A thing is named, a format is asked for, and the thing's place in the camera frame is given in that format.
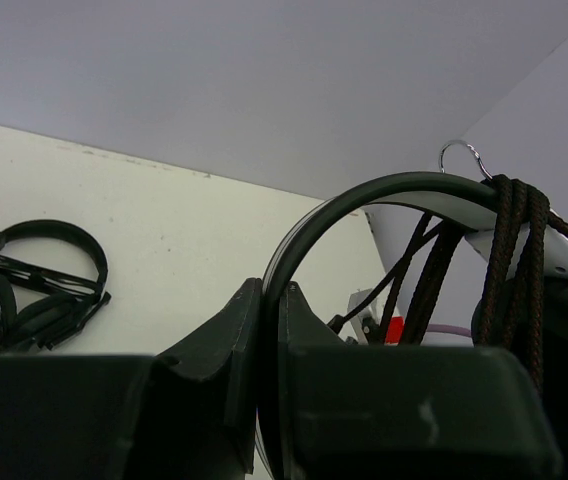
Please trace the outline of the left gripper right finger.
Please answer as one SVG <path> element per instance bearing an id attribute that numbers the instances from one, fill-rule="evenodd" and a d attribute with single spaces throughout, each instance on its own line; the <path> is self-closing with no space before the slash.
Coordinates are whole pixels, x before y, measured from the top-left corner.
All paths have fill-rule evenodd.
<path id="1" fill-rule="evenodd" d="M 279 305 L 286 479 L 557 479 L 532 382 L 492 348 L 352 346 L 290 284 Z"/>

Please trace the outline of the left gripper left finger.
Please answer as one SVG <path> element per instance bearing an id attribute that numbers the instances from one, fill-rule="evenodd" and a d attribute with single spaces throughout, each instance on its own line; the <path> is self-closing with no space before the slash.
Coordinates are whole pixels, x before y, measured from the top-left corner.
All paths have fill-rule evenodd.
<path id="1" fill-rule="evenodd" d="M 157 356 L 0 357 L 0 479 L 241 479 L 259 282 Z"/>

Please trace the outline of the white black headphones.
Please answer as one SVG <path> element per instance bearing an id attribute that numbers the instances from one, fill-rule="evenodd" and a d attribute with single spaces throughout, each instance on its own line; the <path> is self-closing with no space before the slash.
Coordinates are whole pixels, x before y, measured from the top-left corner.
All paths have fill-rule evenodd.
<path id="1" fill-rule="evenodd" d="M 407 172 L 360 184 L 310 211 L 264 274 L 258 441 L 270 475 L 283 477 L 278 380 L 279 305 L 303 259 L 348 214 L 398 206 L 420 214 L 405 253 L 380 283 L 397 296 L 414 255 L 429 248 L 396 342 L 353 346 L 501 349 L 528 374 L 568 478 L 568 223 L 537 188 L 503 175 L 482 181 Z"/>

